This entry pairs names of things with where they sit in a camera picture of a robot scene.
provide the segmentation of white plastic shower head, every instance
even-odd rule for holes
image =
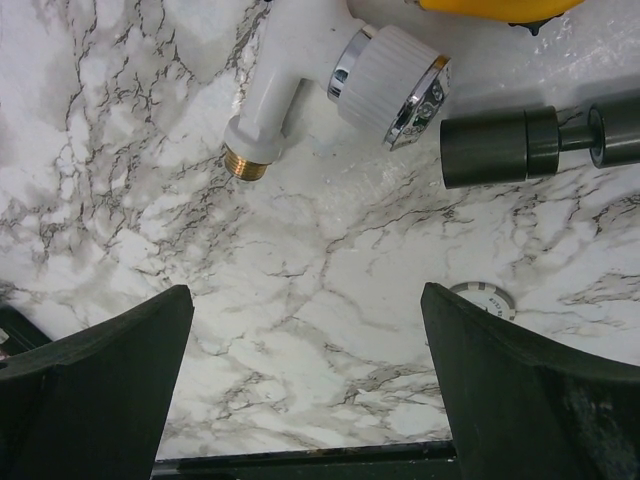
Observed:
[[[255,75],[224,139],[227,169],[258,180],[283,149],[282,123],[301,79],[339,115],[390,149],[415,142],[449,91],[449,59],[389,26],[351,16],[346,0],[275,0]]]

